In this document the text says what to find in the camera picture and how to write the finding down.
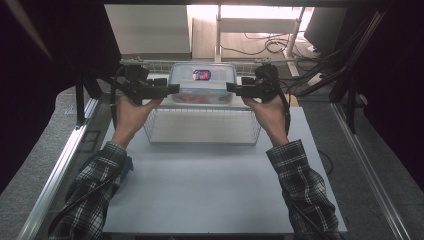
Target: metal frame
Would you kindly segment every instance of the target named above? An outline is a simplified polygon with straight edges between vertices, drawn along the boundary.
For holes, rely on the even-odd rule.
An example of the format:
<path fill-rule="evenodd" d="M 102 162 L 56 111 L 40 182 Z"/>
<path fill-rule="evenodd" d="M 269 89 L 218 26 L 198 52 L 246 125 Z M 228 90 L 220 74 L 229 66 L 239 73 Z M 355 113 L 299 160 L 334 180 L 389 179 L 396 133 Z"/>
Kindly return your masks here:
<path fill-rule="evenodd" d="M 68 169 L 68 165 L 72 157 L 74 156 L 77 147 L 86 131 L 87 124 L 94 113 L 97 106 L 98 100 L 90 99 L 85 108 L 86 118 L 85 121 L 79 128 L 76 128 L 68 139 L 57 163 L 47 180 L 40 196 L 37 199 L 31 213 L 29 214 L 21 232 L 19 233 L 18 239 L 31 240 L 34 239 L 43 223 L 44 217 L 46 216 L 50 205 L 56 195 L 57 190 L 62 182 L 63 176 Z"/>
<path fill-rule="evenodd" d="M 76 4 L 90 3 L 92 0 L 74 0 Z M 261 5 L 261 6 L 289 6 L 289 7 L 355 7 L 376 6 L 380 0 L 100 0 L 100 4 L 137 4 L 137 5 Z"/>
<path fill-rule="evenodd" d="M 367 46 L 368 41 L 371 39 L 372 34 L 378 27 L 379 23 L 383 19 L 386 9 L 374 9 L 372 13 L 372 18 L 370 23 L 367 26 L 367 29 L 362 34 L 361 39 L 358 44 L 355 46 L 353 53 L 349 56 L 346 64 L 343 65 L 338 71 L 335 73 L 325 77 L 320 82 L 314 84 L 313 86 L 303 90 L 297 96 L 303 97 L 306 96 L 332 82 L 339 79 L 336 82 L 336 85 L 330 92 L 329 98 L 332 102 L 339 102 L 348 92 L 348 107 L 347 107 L 347 118 L 346 122 L 352 131 L 355 133 L 355 125 L 354 125 L 354 114 L 356 107 L 356 86 L 355 80 L 353 76 L 353 68 L 355 67 L 356 62 L 361 56 L 364 48 Z"/>
<path fill-rule="evenodd" d="M 389 223 L 390 228 L 393 231 L 396 239 L 411 239 L 408 231 L 405 228 L 402 218 L 393 201 L 390 199 L 389 195 L 386 192 L 386 189 L 383 187 L 380 179 L 378 178 L 377 173 L 375 172 L 367 154 L 365 153 L 358 137 L 355 134 L 352 134 L 349 131 L 349 126 L 345 123 L 346 115 L 340 104 L 332 103 L 331 107 L 336 114 L 337 120 L 340 123 L 340 126 L 346 135 L 346 138 L 359 162 L 359 165 L 364 172 L 364 175 L 374 193 L 375 198 L 377 199 L 378 204 L 380 205 L 383 214 L 386 217 L 387 222 Z"/>

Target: plaid shirt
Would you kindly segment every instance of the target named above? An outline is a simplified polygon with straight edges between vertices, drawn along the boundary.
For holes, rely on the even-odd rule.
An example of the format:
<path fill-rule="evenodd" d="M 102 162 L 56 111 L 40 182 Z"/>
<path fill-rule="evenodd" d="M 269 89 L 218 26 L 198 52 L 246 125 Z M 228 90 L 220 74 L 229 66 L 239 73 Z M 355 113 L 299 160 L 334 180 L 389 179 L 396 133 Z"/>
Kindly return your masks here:
<path fill-rule="evenodd" d="M 278 174 L 283 197 L 296 240 L 323 239 L 295 211 L 293 203 L 312 220 L 330 239 L 342 239 L 337 230 L 335 207 L 327 199 L 322 177 L 309 167 L 302 142 L 291 142 L 268 150 L 268 158 Z M 100 154 L 75 179 L 67 196 L 68 206 L 124 164 L 126 151 L 108 142 Z M 101 239 L 109 201 L 119 188 L 119 177 L 100 193 L 90 196 L 67 213 L 55 226 L 49 239 Z"/>
<path fill-rule="evenodd" d="M 69 188 L 64 209 L 112 176 L 125 163 L 126 157 L 123 147 L 113 142 L 106 143 L 77 175 Z M 49 239 L 101 239 L 109 201 L 119 185 L 120 176 L 73 208 L 60 219 Z"/>
<path fill-rule="evenodd" d="M 338 232 L 339 222 L 334 215 L 335 207 L 326 196 L 324 180 L 310 168 L 301 140 L 274 147 L 266 154 L 283 189 L 294 239 L 323 239 L 296 211 L 296 206 L 329 239 L 343 239 Z"/>

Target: gray floor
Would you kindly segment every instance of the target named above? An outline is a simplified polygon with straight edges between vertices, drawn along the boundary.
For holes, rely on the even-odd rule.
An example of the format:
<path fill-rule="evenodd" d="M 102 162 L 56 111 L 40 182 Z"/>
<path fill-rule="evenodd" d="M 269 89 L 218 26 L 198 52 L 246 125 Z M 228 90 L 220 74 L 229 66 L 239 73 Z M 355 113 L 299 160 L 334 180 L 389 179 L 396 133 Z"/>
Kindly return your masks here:
<path fill-rule="evenodd" d="M 298 47 L 303 54 L 314 54 L 308 52 L 310 51 L 309 47 L 301 38 Z M 241 57 L 231 56 L 229 58 L 240 59 Z M 289 77 L 286 67 L 281 66 L 280 69 L 282 74 L 280 77 Z M 108 91 L 106 84 L 102 83 L 102 88 L 104 92 Z M 304 98 L 299 98 L 298 101 L 304 108 L 317 148 L 332 159 L 333 171 L 328 177 L 349 231 L 345 237 L 346 239 L 396 239 L 328 101 L 328 93 L 331 88 L 332 84 Z M 108 119 L 107 102 L 102 104 L 104 109 L 97 113 L 98 119 Z M 0 239 L 17 238 L 74 129 L 75 122 L 75 91 L 71 88 L 58 96 L 56 111 L 48 127 L 20 171 L 0 196 Z M 100 142 L 102 134 L 106 130 L 103 123 L 94 124 L 97 127 L 90 129 L 91 132 L 100 131 L 98 133 Z M 410 239 L 424 239 L 423 192 L 417 187 L 390 148 L 370 126 L 361 108 L 356 110 L 355 123 L 356 136 L 403 219 Z M 83 156 L 89 153 L 90 151 L 79 152 L 79 159 L 83 161 Z M 329 160 L 324 155 L 321 157 L 323 164 L 330 169 Z M 67 174 L 70 176 L 75 174 L 80 164 L 81 162 L 75 164 Z M 58 195 L 62 196 L 58 197 L 59 199 L 63 198 L 66 189 L 66 184 L 64 184 L 59 190 Z M 46 219 L 54 216 L 60 206 L 60 201 L 56 200 Z M 45 232 L 47 225 L 48 223 L 43 224 L 38 235 L 39 239 L 44 238 L 41 232 Z"/>

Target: desk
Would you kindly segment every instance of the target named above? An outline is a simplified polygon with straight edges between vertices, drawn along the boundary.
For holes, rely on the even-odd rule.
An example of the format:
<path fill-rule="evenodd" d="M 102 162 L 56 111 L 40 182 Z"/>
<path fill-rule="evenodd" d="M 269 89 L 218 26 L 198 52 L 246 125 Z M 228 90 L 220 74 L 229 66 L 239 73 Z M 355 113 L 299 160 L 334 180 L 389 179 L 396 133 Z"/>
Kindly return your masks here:
<path fill-rule="evenodd" d="M 292 107 L 290 139 L 302 139 L 311 167 L 323 176 L 346 231 L 303 109 Z M 113 126 L 105 139 L 111 139 Z M 139 131 L 128 146 L 134 171 L 109 205 L 104 231 L 122 234 L 293 233 L 281 187 L 265 151 L 256 146 L 150 144 Z"/>

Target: metal bar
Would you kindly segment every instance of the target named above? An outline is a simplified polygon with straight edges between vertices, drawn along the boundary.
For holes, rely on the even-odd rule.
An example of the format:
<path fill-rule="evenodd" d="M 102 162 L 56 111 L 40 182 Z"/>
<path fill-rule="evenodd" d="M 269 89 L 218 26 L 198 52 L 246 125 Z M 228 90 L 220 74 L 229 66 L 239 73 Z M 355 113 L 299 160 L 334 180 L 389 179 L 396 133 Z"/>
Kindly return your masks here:
<path fill-rule="evenodd" d="M 85 76 L 83 78 L 84 87 L 87 90 L 91 98 L 99 99 L 102 96 L 102 89 L 99 83 L 92 76 Z"/>
<path fill-rule="evenodd" d="M 282 63 L 282 62 L 295 62 L 295 61 L 297 61 L 297 59 L 285 57 L 285 58 L 263 58 L 263 59 L 257 59 L 253 62 L 267 64 L 267 63 Z"/>
<path fill-rule="evenodd" d="M 405 228 L 405 224 L 403 223 L 403 220 L 396 209 L 396 206 L 393 204 L 385 188 L 383 187 L 383 184 L 378 178 L 378 175 L 375 172 L 370 160 L 368 159 L 368 156 L 365 153 L 359 139 L 356 135 L 349 131 L 349 127 L 345 123 L 346 116 L 343 112 L 343 109 L 341 109 L 340 104 L 332 103 L 331 107 L 336 114 L 340 126 L 346 135 L 346 138 L 356 156 L 356 159 L 358 160 L 359 165 L 361 166 L 362 171 L 364 172 L 364 175 L 371 187 L 371 190 L 373 191 L 374 196 L 376 197 L 376 200 L 380 205 L 396 239 L 411 239 Z"/>
<path fill-rule="evenodd" d="M 83 76 L 79 74 L 77 76 L 77 83 L 75 85 L 76 90 L 76 101 L 77 101 L 77 124 L 76 128 L 80 128 L 85 121 L 84 117 L 84 80 Z"/>
<path fill-rule="evenodd" d="M 351 80 L 350 75 L 352 74 L 353 67 L 355 66 L 356 62 L 361 56 L 364 48 L 367 46 L 368 41 L 371 39 L 372 34 L 374 33 L 375 29 L 378 27 L 384 15 L 385 15 L 385 12 L 380 13 L 377 9 L 374 9 L 371 22 L 368 24 L 366 31 L 362 35 L 353 53 L 350 55 L 347 63 L 345 64 L 346 77 L 337 81 L 336 85 L 333 87 L 333 89 L 330 92 L 331 101 L 338 102 L 346 94 L 347 90 L 349 89 L 349 84 L 347 82 Z"/>
<path fill-rule="evenodd" d="M 337 78 L 339 78 L 340 76 L 342 76 L 342 74 L 344 74 L 344 72 L 346 71 L 346 67 L 341 68 L 340 70 L 338 70 L 335 73 L 332 73 L 331 75 L 323 78 L 321 81 L 315 83 L 314 85 L 304 89 L 302 92 L 300 92 L 299 94 L 297 94 L 297 97 L 304 97 L 312 92 L 315 92 L 316 90 L 334 82 Z"/>
<path fill-rule="evenodd" d="M 218 5 L 218 15 L 216 16 L 216 45 L 215 45 L 215 62 L 221 62 L 221 5 Z"/>
<path fill-rule="evenodd" d="M 349 126 L 353 134 L 356 134 L 355 131 L 355 108 L 356 108 L 356 87 L 353 76 L 351 76 L 349 91 L 347 94 L 347 116 L 346 124 Z"/>
<path fill-rule="evenodd" d="M 38 197 L 34 207 L 32 208 L 32 211 L 29 214 L 24 226 L 22 227 L 22 230 L 19 233 L 17 239 L 32 240 L 36 237 L 38 230 L 44 221 L 44 217 L 46 216 L 47 211 L 49 210 L 50 205 L 56 195 L 56 192 L 59 189 L 68 165 L 77 149 L 79 142 L 82 139 L 82 136 L 86 131 L 86 126 L 94 112 L 95 107 L 97 106 L 97 103 L 98 100 L 95 99 L 90 99 L 87 103 L 87 107 L 85 109 L 87 114 L 86 121 L 79 129 L 75 129 L 69 137 L 65 148 L 60 154 L 60 157 L 55 167 L 53 168 L 53 171 L 50 174 L 46 185 L 44 185 L 44 188 L 41 191 L 41 194 Z"/>
<path fill-rule="evenodd" d="M 294 40 L 300 25 L 299 19 L 221 18 L 220 20 L 221 33 L 291 33 L 295 36 Z"/>
<path fill-rule="evenodd" d="M 299 33 L 300 24 L 302 23 L 302 17 L 303 13 L 305 12 L 305 7 L 302 7 L 300 11 L 299 18 L 294 21 L 294 27 L 293 31 L 291 32 L 292 35 L 290 36 L 289 43 L 287 45 L 287 49 L 284 50 L 284 56 L 286 58 L 293 58 L 293 47 L 296 43 L 297 34 Z M 292 77 L 299 77 L 299 71 L 297 71 L 296 64 L 294 62 L 287 62 L 287 65 L 289 67 L 290 73 Z"/>
<path fill-rule="evenodd" d="M 380 0 L 74 0 L 72 3 L 81 4 L 137 4 L 137 5 L 260 5 L 260 6 L 288 6 L 288 7 L 355 7 L 377 6 Z"/>

